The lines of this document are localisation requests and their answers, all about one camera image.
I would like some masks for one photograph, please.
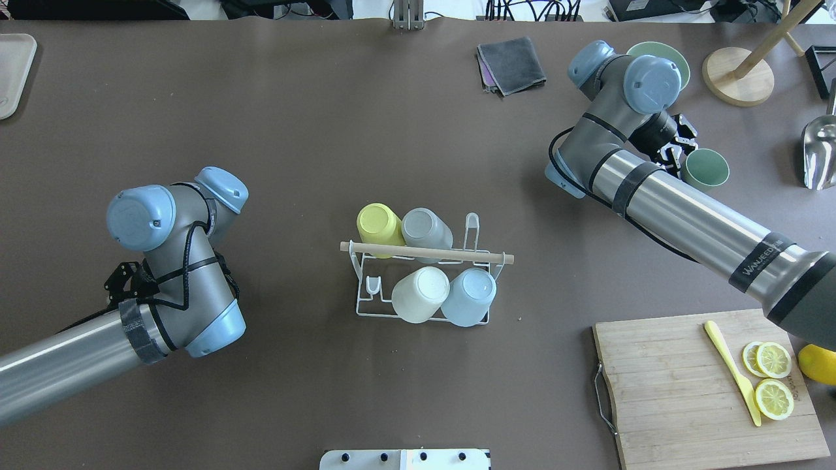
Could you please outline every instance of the yellow knife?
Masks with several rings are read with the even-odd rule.
[[[752,383],[737,369],[737,364],[734,363],[732,353],[729,352],[729,347],[726,345],[726,340],[723,338],[723,333],[720,332],[717,324],[713,320],[708,320],[706,321],[705,327],[708,337],[711,338],[714,347],[717,348],[723,361],[726,362],[726,365],[731,371],[731,375],[734,377],[734,381],[737,383],[737,388],[743,394],[743,400],[746,402],[746,407],[749,408],[752,421],[755,423],[755,426],[761,426],[761,411],[755,404],[755,389],[752,388]]]

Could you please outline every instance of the blue joint cap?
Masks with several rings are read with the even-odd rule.
[[[194,340],[186,345],[191,357],[202,357],[229,346],[247,329],[238,299],[234,299]]]
[[[573,179],[573,181],[583,186],[580,181],[578,181],[578,178],[572,174],[572,171],[569,170],[568,166],[566,166],[566,162],[563,161],[563,158],[560,156],[560,152],[557,150],[554,151],[554,160],[558,163],[558,165],[560,165],[560,169],[563,170],[563,173],[566,173],[566,176],[569,176]],[[578,199],[583,199],[584,196],[586,196],[583,191],[579,190],[568,180],[560,176],[560,173],[554,169],[554,165],[552,165],[551,161],[546,164],[546,178],[552,183],[558,185],[560,189],[568,192]]]
[[[635,112],[654,115],[674,104],[681,84],[676,64],[653,55],[640,55],[624,72],[624,97]]]
[[[615,54],[615,49],[604,41],[598,40],[587,44],[585,48],[580,49],[578,55],[569,63],[569,79],[576,87],[580,88],[589,77],[595,74],[595,70],[613,54]]]
[[[110,201],[107,229],[123,247],[149,252],[168,238],[175,215],[174,197],[164,186],[135,187]]]
[[[241,213],[250,191],[238,178],[217,166],[207,166],[198,173],[195,181],[201,183],[218,201],[236,214]]]

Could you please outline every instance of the light blue cup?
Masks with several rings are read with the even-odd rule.
[[[470,268],[450,283],[441,312],[457,326],[473,326],[485,318],[496,295],[497,281],[493,276],[484,269]]]

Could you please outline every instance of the wooden cutting board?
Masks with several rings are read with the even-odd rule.
[[[793,356],[782,382],[795,411],[784,421],[763,417],[755,427],[732,374],[703,324],[713,319],[741,373],[743,346],[775,341]],[[757,310],[598,323],[616,442],[624,470],[702,470],[828,457],[822,428],[786,332]]]

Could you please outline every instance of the metal scoop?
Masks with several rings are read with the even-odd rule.
[[[836,79],[830,84],[828,114],[804,128],[804,186],[821,190],[836,185]]]

